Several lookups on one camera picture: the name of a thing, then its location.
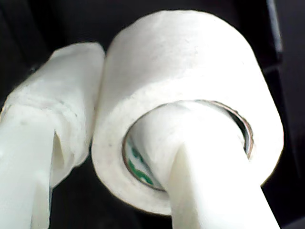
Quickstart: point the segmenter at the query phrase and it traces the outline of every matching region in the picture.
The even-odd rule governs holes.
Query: white tape roll
[[[255,178],[262,184],[270,176],[283,148],[283,127],[250,45],[208,13],[161,11],[120,32],[106,57],[92,158],[98,177],[114,195],[148,212],[171,213],[164,191],[129,172],[142,177],[134,164],[127,169],[122,143],[130,127],[152,109],[197,99],[220,102],[248,121]],[[129,155],[138,156],[128,147]]]
[[[53,155],[51,187],[88,156],[103,62],[104,50],[98,43],[58,49],[5,101],[2,117],[12,105],[25,105],[42,110],[54,126],[59,153]]]

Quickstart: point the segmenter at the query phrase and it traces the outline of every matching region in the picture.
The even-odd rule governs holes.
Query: paper tape
[[[237,111],[253,132],[250,166],[257,182],[272,173],[283,148],[283,127],[246,39],[208,13],[161,11],[120,32],[106,56],[92,159],[101,182],[124,202],[151,213],[171,213],[167,193],[139,181],[125,165],[122,150],[140,117],[183,100],[216,101]]]

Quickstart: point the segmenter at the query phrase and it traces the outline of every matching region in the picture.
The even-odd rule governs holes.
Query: dark surface
[[[285,149],[263,191],[284,228],[305,216],[305,1],[277,0],[276,6],[283,55],[276,52],[264,0],[0,0],[0,104],[57,48],[98,41],[107,49],[121,29],[158,10],[211,12],[249,41],[280,113]],[[305,228],[299,225],[285,229]],[[141,227],[171,228],[171,219],[139,212],[113,197],[90,158],[53,191],[51,229]]]

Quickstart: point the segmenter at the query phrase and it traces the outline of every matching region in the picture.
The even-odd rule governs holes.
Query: white plastic holder
[[[12,105],[0,122],[0,228],[47,229],[54,128],[37,108]]]
[[[134,145],[167,191],[175,229],[279,229],[224,109],[178,102],[131,128]]]

